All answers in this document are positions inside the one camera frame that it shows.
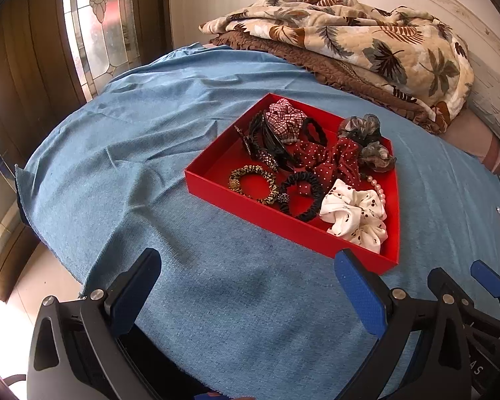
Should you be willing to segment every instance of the leaf print blanket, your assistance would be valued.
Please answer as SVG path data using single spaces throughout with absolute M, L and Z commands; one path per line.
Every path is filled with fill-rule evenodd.
M 467 44 L 425 11 L 357 0 L 259 0 L 200 26 L 241 31 L 349 63 L 364 81 L 422 106 L 444 132 L 468 97 Z

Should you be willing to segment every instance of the blue cloth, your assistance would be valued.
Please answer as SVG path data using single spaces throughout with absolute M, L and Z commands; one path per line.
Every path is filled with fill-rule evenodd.
M 265 53 L 193 45 L 110 82 L 16 170 L 30 223 L 87 290 L 157 249 L 161 277 L 137 325 L 214 390 L 333 399 L 375 337 L 332 259 L 190 195 L 183 176 L 267 92 L 343 117 L 376 114 L 398 158 L 401 208 L 400 265 L 385 282 L 432 298 L 427 275 L 441 266 L 500 316 L 469 275 L 475 259 L 500 273 L 500 179 L 410 121 Z

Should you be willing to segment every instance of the metal screw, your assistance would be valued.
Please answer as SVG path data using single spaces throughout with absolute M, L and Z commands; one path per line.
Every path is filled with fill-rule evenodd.
M 406 292 L 404 292 L 401 288 L 395 288 L 393 291 L 392 291 L 392 296 L 395 298 L 395 299 L 404 299 L 406 297 Z
M 101 288 L 97 288 L 96 290 L 93 290 L 91 292 L 91 299 L 93 301 L 97 301 L 98 299 L 102 299 L 104 297 L 104 290 L 102 290 Z
M 452 305 L 454 303 L 454 297 L 452 295 L 449 295 L 449 294 L 445 293 L 443 295 L 443 302 L 445 304 Z
M 52 295 L 47 296 L 46 298 L 43 299 L 43 306 L 48 307 L 49 305 L 52 305 L 55 301 L 55 297 Z

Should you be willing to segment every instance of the floor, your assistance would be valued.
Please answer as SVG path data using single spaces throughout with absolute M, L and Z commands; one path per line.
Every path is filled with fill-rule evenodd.
M 41 301 L 54 295 L 61 302 L 75 300 L 81 285 L 39 244 L 22 271 L 7 303 L 0 301 L 0 375 L 25 374 L 31 335 Z M 26 382 L 11 386 L 19 400 L 26 399 Z

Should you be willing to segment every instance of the red tray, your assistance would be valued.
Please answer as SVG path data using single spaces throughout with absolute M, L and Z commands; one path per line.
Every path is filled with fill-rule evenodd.
M 268 93 L 237 119 L 234 125 L 246 130 L 254 114 L 281 98 L 281 96 Z M 302 110 L 308 117 L 313 117 L 320 123 L 326 132 L 329 144 L 336 142 L 336 131 L 339 123 L 343 120 L 342 117 L 302 102 L 287 99 L 295 108 Z M 392 153 L 392 145 L 389 140 L 384 138 L 382 144 Z M 230 173 L 236 168 L 249 164 L 262 165 L 249 158 L 237 132 L 233 126 L 230 126 L 185 169 L 185 179 L 189 192 L 225 211 L 325 256 L 335 258 L 339 250 L 350 248 L 363 265 L 376 274 L 382 274 L 398 264 L 400 209 L 394 169 L 386 173 L 372 173 L 385 190 L 387 202 L 385 205 L 387 212 L 385 225 L 389 237 L 382 244 L 381 253 L 377 254 L 327 233 L 326 230 L 331 227 L 331 224 L 322 221 L 319 217 L 309 222 L 302 222 L 280 212 L 277 203 L 265 206 L 229 190 Z M 286 177 L 286 173 L 279 173 L 276 179 L 277 184 L 280 184 Z M 241 185 L 244 192 L 254 198 L 266 197 L 269 193 L 266 182 L 260 176 L 248 175 L 241 180 Z M 368 182 L 363 182 L 363 185 L 364 189 L 372 189 Z M 289 188 L 289 195 L 291 197 L 289 207 L 293 215 L 305 211 L 312 203 L 311 198 L 296 193 L 295 185 Z

